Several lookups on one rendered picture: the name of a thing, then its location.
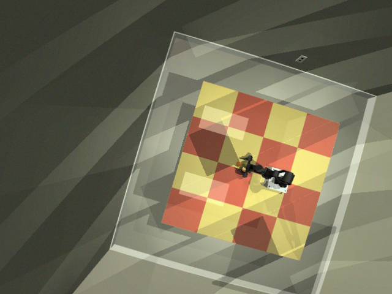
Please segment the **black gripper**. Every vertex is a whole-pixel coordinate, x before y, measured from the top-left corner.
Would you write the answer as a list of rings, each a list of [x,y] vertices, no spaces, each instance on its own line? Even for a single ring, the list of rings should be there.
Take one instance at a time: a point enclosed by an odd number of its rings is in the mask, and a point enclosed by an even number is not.
[[[252,159],[253,159],[253,157],[252,156],[249,156],[249,157],[247,157],[247,158],[240,158],[240,159],[243,159],[243,160],[248,160],[248,164],[251,164],[251,161],[252,161]],[[252,164],[251,164],[252,165]],[[253,172],[255,172],[255,166],[256,165],[253,165],[254,167],[253,167]],[[248,173],[245,171],[242,171],[242,170],[239,170],[239,169],[237,169],[238,171],[240,171],[241,173],[242,173],[242,175],[243,175],[243,177],[244,178],[247,178],[247,176],[248,176]]]

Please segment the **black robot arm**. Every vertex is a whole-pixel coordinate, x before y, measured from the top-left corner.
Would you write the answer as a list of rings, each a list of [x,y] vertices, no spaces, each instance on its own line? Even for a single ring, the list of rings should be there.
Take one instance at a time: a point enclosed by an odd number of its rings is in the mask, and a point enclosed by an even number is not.
[[[251,164],[247,164],[246,167],[246,172],[251,173],[253,172],[253,165]],[[271,179],[271,178],[275,178],[275,184],[278,184],[280,187],[286,188],[287,185],[292,185],[292,182],[294,180],[294,173],[291,171],[285,171],[285,170],[281,170],[281,171],[272,171],[268,168],[263,168],[261,165],[256,165],[255,166],[255,173],[258,173],[260,175],[262,175],[262,178],[265,179]],[[284,175],[280,175],[280,173],[284,173]]]

